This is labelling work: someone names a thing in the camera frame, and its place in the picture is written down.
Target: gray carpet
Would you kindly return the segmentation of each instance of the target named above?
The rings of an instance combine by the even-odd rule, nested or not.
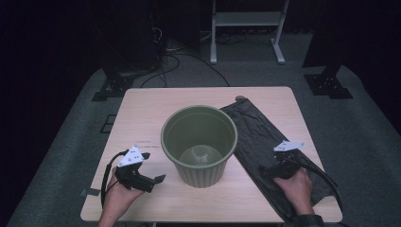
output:
[[[310,34],[283,34],[280,45],[285,65],[277,64],[266,36],[246,38],[239,44],[218,45],[218,64],[214,68],[233,87],[290,87],[326,172],[342,191],[342,222],[351,227],[400,226],[401,137],[366,93],[359,78],[346,67],[338,73],[339,81],[354,99],[313,96],[304,74],[320,73],[322,68],[302,68]],[[171,54],[179,53],[196,55],[209,62],[207,44],[200,51],[187,48]],[[161,75],[143,84],[156,73],[173,68],[177,60],[172,57],[162,58],[163,71],[136,79],[133,87],[227,86],[221,75],[203,61],[188,55],[174,56],[180,65],[166,73],[166,79]],[[103,102],[91,101],[105,79],[103,71],[98,70],[82,89],[9,226],[96,226],[80,219],[85,200],[82,189],[90,187],[108,139],[108,134],[99,133],[100,129],[109,114],[117,114],[122,100],[113,97]]]

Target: human hand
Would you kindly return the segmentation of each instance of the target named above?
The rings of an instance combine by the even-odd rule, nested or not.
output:
[[[310,204],[312,182],[306,169],[301,167],[290,179],[274,178],[274,181],[283,189],[298,216],[315,214]]]
[[[112,170],[112,178],[107,184],[107,194],[103,212],[98,223],[99,227],[112,227],[127,212],[131,204],[145,192],[137,189],[129,190],[119,183]]]

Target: sleeve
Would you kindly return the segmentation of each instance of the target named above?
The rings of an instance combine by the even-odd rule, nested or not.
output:
[[[302,215],[293,219],[295,227],[323,227],[323,219],[318,215]]]

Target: black plastic bag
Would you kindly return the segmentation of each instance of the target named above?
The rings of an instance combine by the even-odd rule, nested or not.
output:
[[[283,221],[291,223],[292,218],[297,216],[295,209],[280,186],[261,170],[263,167],[278,165],[273,148],[287,138],[247,98],[238,98],[235,103],[221,110],[233,119],[238,131],[235,157],[277,214]],[[295,149],[292,153],[296,156],[297,164],[307,169],[313,183],[312,205],[324,197],[334,195],[341,208],[340,192],[336,184],[300,150]]]

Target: green plastic bucket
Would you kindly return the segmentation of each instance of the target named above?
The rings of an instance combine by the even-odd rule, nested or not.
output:
[[[189,106],[168,118],[162,148],[183,181],[204,188],[217,183],[233,155],[237,131],[233,120],[210,106]]]

